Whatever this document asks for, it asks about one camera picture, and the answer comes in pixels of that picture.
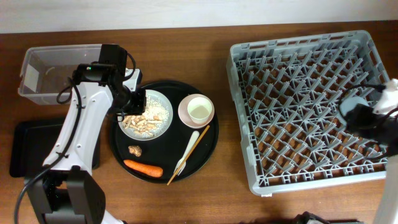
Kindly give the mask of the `cream paper cup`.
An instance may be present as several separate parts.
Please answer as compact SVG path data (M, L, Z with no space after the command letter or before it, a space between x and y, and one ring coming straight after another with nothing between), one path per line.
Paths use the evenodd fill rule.
M208 98L198 96L188 102L187 111L195 124L203 124L210 117L213 105Z

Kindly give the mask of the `pink bowl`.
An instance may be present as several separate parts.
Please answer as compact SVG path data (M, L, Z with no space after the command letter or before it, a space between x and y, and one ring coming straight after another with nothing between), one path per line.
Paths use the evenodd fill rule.
M208 98L211 101L212 105L213 105L213 111L212 111L210 117L208 118L208 120L205 123L203 123L203 124L195 124L191 120L191 118L188 115L188 111L187 111L188 102L190 100L192 100L193 98L198 97L198 96L204 96L205 98L208 98L207 96L201 95L201 94L188 95L180 102L180 104L178 106L179 118L181 119L181 121L184 124L186 124L187 126L189 126L190 128L193 128L193 129L199 129L199 128L202 128L202 127L206 126L207 124L209 124L211 122L211 120L213 119L213 117L215 115L214 105L213 105L212 101Z

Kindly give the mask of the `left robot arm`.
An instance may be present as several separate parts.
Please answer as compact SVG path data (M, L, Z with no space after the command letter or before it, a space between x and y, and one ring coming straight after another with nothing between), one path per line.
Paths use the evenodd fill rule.
M116 44L103 44L98 59L81 63L68 78L70 103L57 141L40 172L25 178L13 213L19 222L28 195L40 223L119 223L106 210L106 197L92 176L92 160L107 114L141 115L146 91L138 88L141 73L127 70L132 55Z

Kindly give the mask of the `blue cup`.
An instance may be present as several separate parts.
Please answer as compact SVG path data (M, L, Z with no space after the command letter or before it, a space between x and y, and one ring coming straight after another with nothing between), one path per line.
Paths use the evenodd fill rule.
M338 106L339 115L337 115L336 117L340 121L344 121L343 116L345 116L349 111L353 110L356 107L356 105L368 106L369 104L364 98L361 98L359 96L353 96L351 98L347 98L346 100L343 100L341 104Z

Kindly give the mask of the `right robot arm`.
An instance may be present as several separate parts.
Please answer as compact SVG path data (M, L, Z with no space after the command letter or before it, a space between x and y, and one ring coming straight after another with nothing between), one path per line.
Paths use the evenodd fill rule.
M380 156L368 157L370 161L387 159L384 193L373 220L375 224L397 224L397 118L392 114L376 114L369 106L358 104L343 115L349 132L385 145L386 151Z

